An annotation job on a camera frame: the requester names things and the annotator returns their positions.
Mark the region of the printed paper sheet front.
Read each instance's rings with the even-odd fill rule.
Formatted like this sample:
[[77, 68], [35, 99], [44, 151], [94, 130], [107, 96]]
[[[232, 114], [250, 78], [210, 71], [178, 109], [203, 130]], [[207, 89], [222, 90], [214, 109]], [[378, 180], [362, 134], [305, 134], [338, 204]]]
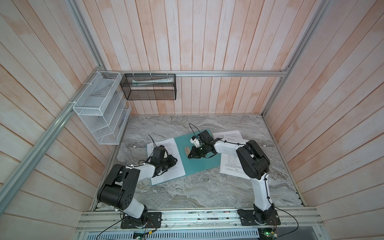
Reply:
[[150, 157], [148, 162], [156, 166], [152, 186], [186, 175], [174, 138], [147, 144], [147, 155]]

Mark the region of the green file folder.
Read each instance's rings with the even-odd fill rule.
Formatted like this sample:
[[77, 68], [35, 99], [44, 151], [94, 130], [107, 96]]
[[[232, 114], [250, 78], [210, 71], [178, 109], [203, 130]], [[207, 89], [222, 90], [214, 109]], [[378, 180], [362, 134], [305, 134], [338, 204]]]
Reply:
[[163, 145], [167, 153], [177, 159], [176, 165], [166, 173], [151, 178], [153, 186], [220, 166], [221, 154], [213, 153], [213, 146], [193, 150], [194, 144], [191, 139], [194, 136], [191, 133], [154, 144], [147, 144], [148, 155], [152, 153], [155, 146]]

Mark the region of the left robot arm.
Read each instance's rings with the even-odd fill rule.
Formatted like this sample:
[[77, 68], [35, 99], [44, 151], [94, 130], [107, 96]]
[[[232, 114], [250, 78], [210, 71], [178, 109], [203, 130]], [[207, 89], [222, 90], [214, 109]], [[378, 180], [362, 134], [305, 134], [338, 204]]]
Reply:
[[165, 146], [155, 147], [150, 156], [139, 165], [115, 164], [101, 185], [97, 200], [122, 211], [134, 219], [143, 217], [146, 206], [135, 199], [139, 181], [159, 177], [177, 164]]

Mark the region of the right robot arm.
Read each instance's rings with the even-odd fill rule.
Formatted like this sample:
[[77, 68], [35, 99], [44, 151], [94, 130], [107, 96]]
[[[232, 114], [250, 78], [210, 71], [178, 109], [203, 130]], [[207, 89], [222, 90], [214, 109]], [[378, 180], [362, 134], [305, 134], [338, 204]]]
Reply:
[[250, 178], [254, 192], [254, 210], [248, 213], [238, 210], [240, 217], [251, 221], [252, 224], [266, 225], [268, 219], [275, 213], [275, 206], [270, 198], [268, 174], [270, 160], [254, 140], [224, 140], [213, 138], [208, 131], [192, 136], [193, 144], [189, 159], [208, 158], [208, 154], [227, 154], [237, 157], [244, 173]]

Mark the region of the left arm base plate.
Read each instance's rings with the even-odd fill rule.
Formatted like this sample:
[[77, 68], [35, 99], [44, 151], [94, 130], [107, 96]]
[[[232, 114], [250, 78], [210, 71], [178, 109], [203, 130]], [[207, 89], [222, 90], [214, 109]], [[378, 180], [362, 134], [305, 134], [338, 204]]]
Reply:
[[121, 229], [143, 229], [143, 228], [159, 229], [161, 227], [161, 222], [162, 222], [161, 212], [149, 212], [149, 213], [145, 212], [138, 219], [124, 214], [123, 220], [121, 223]]

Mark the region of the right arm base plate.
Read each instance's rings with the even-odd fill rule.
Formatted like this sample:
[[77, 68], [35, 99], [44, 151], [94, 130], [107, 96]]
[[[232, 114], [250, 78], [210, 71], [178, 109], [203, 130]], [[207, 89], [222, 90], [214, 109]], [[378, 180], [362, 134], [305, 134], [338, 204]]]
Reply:
[[239, 209], [237, 213], [242, 226], [281, 225], [280, 217], [274, 208], [266, 211]]

